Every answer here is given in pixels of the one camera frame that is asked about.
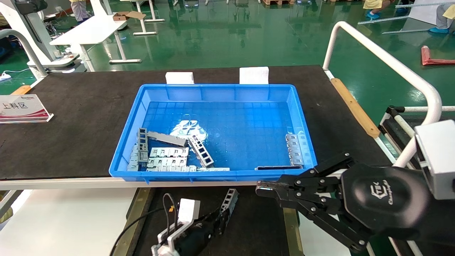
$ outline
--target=white table leg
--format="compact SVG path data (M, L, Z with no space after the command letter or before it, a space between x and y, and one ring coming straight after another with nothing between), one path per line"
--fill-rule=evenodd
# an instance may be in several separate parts
M136 3L136 6L137 6L137 11L138 12L141 12L141 6L139 4L139 1L134 1ZM134 32L133 35L134 36L137 36L137 35L155 35L157 34L156 31L154 32L147 32L145 30L145 23L144 23L144 19L141 20L141 27L142 27L142 32Z
M153 9L152 0L148 0L148 3L150 4L150 11L152 12L152 19L151 20L144 20L144 21L145 22L160 22L160 21L164 21L164 19L157 19L155 17L155 10Z
M82 54L84 55L84 60L87 63L88 71L94 72L95 69L93 68L93 64L91 63L91 59L88 56L88 53L87 53L84 45L81 45L81 50L82 50Z
M131 60L126 59L125 52L123 51L123 47L121 46L118 31L115 31L114 35L115 35L115 40L117 41L118 50L120 51L121 60L110 60L109 63L137 63L137 62L142 61L141 59L131 59Z

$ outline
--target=sign stand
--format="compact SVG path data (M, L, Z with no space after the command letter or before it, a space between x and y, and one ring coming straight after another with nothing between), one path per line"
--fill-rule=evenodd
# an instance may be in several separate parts
M0 124L46 123L53 116L36 94L0 96Z

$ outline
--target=stamped metal part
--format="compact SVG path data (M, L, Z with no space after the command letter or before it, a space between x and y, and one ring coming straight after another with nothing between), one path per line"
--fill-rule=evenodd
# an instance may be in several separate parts
M131 151L130 161L128 162L128 166L126 167L127 171L139 171L139 150L137 148L137 144L134 144L133 150Z
M147 168L148 172L195 172L196 166L159 166L154 168Z
M189 148L152 148L150 157L188 157Z
M196 154L196 158L201 162L201 166L204 168L210 167L214 161L204 144L196 137L196 135L188 137L191 149Z
M258 166L254 168L257 170L286 170L286 169L301 169L301 165L282 165L282 166Z
M224 167L224 168L198 168L198 172L222 172L222 171L229 171L229 167Z
M150 157L147 167L154 168L159 166L186 166L186 157Z
M157 132L147 132L147 136L152 140L156 140L173 146L186 147L188 144L187 140L184 138L179 138L172 135Z
M286 134L286 145L288 146L288 154L291 165L303 165L302 150L300 149L297 135Z

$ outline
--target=black work table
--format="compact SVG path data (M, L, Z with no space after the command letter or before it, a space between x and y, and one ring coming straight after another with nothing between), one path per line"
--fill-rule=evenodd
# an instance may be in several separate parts
M192 70L196 83L238 83L238 68ZM139 87L166 83L166 71L56 73L30 93L49 123L2 125L0 180L108 177L108 168ZM366 164L389 164L320 66L270 67L269 83L293 84L320 163L349 152Z
M238 68L185 71L193 72L196 83L239 81ZM49 123L1 125L0 180L108 177L138 88L145 83L166 83L165 74L166 71L50 74L30 93L40 97L47 110L54 113L53 119ZM297 88L319 163L349 152L369 165L390 164L320 66L270 67L269 83L293 84ZM219 206L227 188L169 188L158 189L157 194L164 190L176 199L201 200L203 214ZM275 201L255 196L254 187L243 187L239 192L241 196L225 234L228 239L214 241L204 255L286 255L283 212ZM150 208L160 200L157 195ZM163 213L146 219L136 256L150 255L150 246L164 228L157 223L165 222Z

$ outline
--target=perforated metal bracket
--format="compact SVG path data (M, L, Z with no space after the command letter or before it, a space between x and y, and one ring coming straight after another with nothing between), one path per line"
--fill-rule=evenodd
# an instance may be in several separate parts
M133 150L131 151L130 161L128 162L128 166L126 167L127 171L139 171L139 150L137 148L137 144L134 144Z
M148 172L195 172L196 166L159 166L155 168L147 168Z
M157 132L148 132L147 136L152 140L156 140L156 141L170 144L173 146L186 147L188 145L188 142L186 139L175 137L172 135L167 135L167 134L162 134L162 133L157 133Z
M231 169L229 167L223 167L223 168L198 168L196 171L198 172L224 172L224 171L230 171Z
M148 160L148 143L147 143L147 129L139 128L137 131L137 145L138 145L138 163L145 167Z
M150 157L188 157L189 148L152 148Z
M286 134L286 145L288 146L289 159L291 165L303 165L302 150L298 143L297 135Z
M199 159L199 162L201 162L202 167L207 168L213 165L214 161L212 157L207 152L204 144L202 144L196 135L189 137L188 141L190 143L191 149L196 154L196 158Z
M155 168L160 166L186 166L186 157L150 157L147 162L148 168Z

